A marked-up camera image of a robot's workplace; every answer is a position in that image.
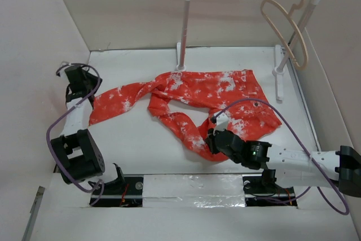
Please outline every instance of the red garment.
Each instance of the red garment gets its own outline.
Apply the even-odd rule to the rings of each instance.
[[[224,161],[224,154],[210,153],[204,138],[214,127],[209,120],[214,113],[241,98],[267,101],[251,70],[230,72],[168,72],[153,81],[133,83],[108,90],[95,98],[89,124],[96,124],[129,111],[146,93],[152,93],[148,110],[157,116],[191,151],[210,161]],[[199,127],[182,112],[169,110],[170,100],[178,100],[193,107],[209,108],[209,116]],[[263,104],[247,101],[226,111],[230,118],[228,130],[243,140],[254,141],[273,132],[281,122],[273,110]]]

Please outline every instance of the white rack foot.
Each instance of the white rack foot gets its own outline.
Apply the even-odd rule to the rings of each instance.
[[[276,69],[278,65],[280,65],[283,58],[282,48],[280,45],[275,46],[275,69],[272,71],[272,74],[275,76],[276,81],[276,99],[278,101],[283,101],[284,93],[283,93],[283,74],[278,72]]]
[[[187,67],[185,65],[182,69],[180,69],[180,67],[179,67],[179,60],[181,59],[181,43],[180,42],[177,42],[177,47],[175,49],[177,51],[177,66],[175,69],[177,71],[184,72],[187,69]]]

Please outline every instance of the white wall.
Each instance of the white wall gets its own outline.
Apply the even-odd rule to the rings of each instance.
[[[322,0],[307,26],[315,51],[310,42],[310,66],[299,77],[323,150],[352,144],[361,153],[360,17],[361,0]],[[361,200],[349,202],[360,236]]]
[[[261,16],[261,1],[192,0],[188,45],[274,45],[277,36]],[[290,7],[294,0],[279,1]],[[181,36],[183,0],[64,2],[90,50],[175,47]],[[279,18],[287,37],[291,27]]]
[[[64,112],[62,60],[89,51],[63,0],[0,0],[0,239],[21,240],[54,161],[45,132]]]

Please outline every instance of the white table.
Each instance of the white table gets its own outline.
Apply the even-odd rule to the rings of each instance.
[[[176,52],[167,50],[122,50],[92,52],[89,64],[103,83],[98,94],[133,82],[153,80],[173,71]],[[187,49],[188,71],[212,72],[252,69],[268,101],[291,124],[309,150],[317,150],[312,126],[293,72],[286,69],[285,99],[275,99],[273,47],[199,47]],[[105,160],[106,182],[116,177],[117,163],[125,174],[247,173],[251,170],[231,161],[214,163],[185,149],[158,119],[147,111],[146,95],[131,111],[90,127]],[[200,125],[206,109],[171,102]],[[285,125],[262,138],[274,144],[300,149]],[[294,207],[246,208],[90,208],[90,195],[67,186],[54,174],[34,227],[34,240],[358,240],[350,216],[341,216],[305,197]]]

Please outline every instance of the transparent tape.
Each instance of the transparent tape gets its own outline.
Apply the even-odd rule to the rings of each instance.
[[[144,176],[143,206],[157,208],[245,207],[241,174]]]

